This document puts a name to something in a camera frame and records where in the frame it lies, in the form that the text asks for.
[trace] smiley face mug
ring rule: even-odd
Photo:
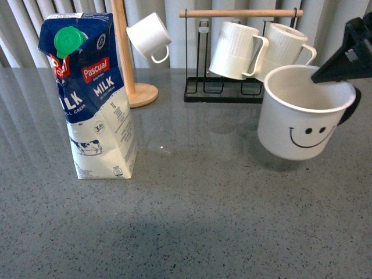
[[[318,69],[283,66],[264,80],[258,137],[281,158],[305,160],[320,154],[360,101],[360,91],[347,82],[315,84],[311,76]]]

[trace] pascual logo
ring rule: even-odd
[[[89,83],[92,81],[93,77],[97,76],[103,71],[107,71],[108,69],[110,69],[110,60],[108,57],[105,57],[92,66],[82,68],[81,73],[83,74],[85,82]]]
[[[67,56],[64,58],[62,65],[60,64],[59,59],[55,58],[50,54],[52,65],[54,68],[55,75],[61,80],[62,77],[67,77],[70,75],[70,57]]]
[[[103,33],[101,36],[99,36],[98,41],[97,41],[97,49],[103,48],[103,45],[105,44],[106,41],[106,34]]]

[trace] pascual milk carton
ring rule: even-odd
[[[78,178],[130,178],[137,141],[112,14],[50,15],[38,47],[54,67]]]

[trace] milk carton cap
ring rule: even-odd
[[[54,37],[54,46],[57,49],[57,57],[65,58],[74,52],[86,41],[84,34],[73,26],[62,28]]]

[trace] white textured mug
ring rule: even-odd
[[[271,153],[290,160],[317,156],[337,125],[355,111],[360,91],[347,82],[315,84],[316,66],[288,65],[264,80],[258,137]]]
[[[249,26],[223,22],[209,70],[235,80],[244,80],[254,75],[260,69],[262,57],[269,44],[268,40],[258,36],[258,33],[259,30]],[[255,48],[254,38],[262,40],[262,46],[252,72],[247,73]]]
[[[151,58],[155,63],[164,62],[169,56],[169,44],[172,39],[162,20],[156,13],[152,13],[131,27],[127,27],[127,34],[136,50],[147,60]],[[161,60],[154,58],[154,53],[166,47],[167,54]]]
[[[271,23],[264,36],[269,41],[269,47],[263,57],[262,67],[253,76],[259,81],[263,82],[267,74],[278,67],[295,64],[303,49],[311,54],[306,65],[309,65],[316,57],[316,50],[305,44],[307,36],[296,29],[283,24]]]

